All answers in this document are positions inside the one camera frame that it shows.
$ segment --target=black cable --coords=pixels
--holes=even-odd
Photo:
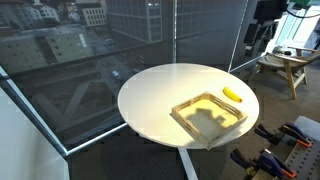
[[[296,17],[296,18],[313,18],[313,17],[320,16],[320,14],[316,14],[316,15],[313,15],[313,16],[297,16],[297,15],[293,14],[292,12],[290,12],[288,9],[287,9],[287,12],[288,12],[291,16],[294,16],[294,17]]]

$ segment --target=wooden tray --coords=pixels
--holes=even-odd
[[[208,150],[247,115],[205,92],[172,108],[172,115],[183,128]]]

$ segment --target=table leg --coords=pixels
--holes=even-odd
[[[189,180],[198,180],[196,171],[193,168],[191,159],[189,157],[188,151],[186,148],[178,148],[179,149],[179,154],[184,166],[184,170],[187,173],[188,179]]]

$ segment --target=banana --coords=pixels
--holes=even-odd
[[[242,99],[236,95],[234,92],[232,92],[229,87],[224,87],[223,88],[223,93],[228,96],[230,99],[236,101],[236,102],[242,102]]]

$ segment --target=round white table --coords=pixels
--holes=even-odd
[[[222,92],[225,86],[238,94],[242,103],[225,96]],[[122,86],[118,95],[118,107],[123,119],[141,136],[180,148],[180,152],[184,150],[186,153],[185,149],[205,147],[170,116],[171,109],[205,91],[248,115],[245,122],[219,140],[215,147],[240,137],[257,121],[259,103],[244,82],[225,71],[198,64],[166,64],[141,71]]]

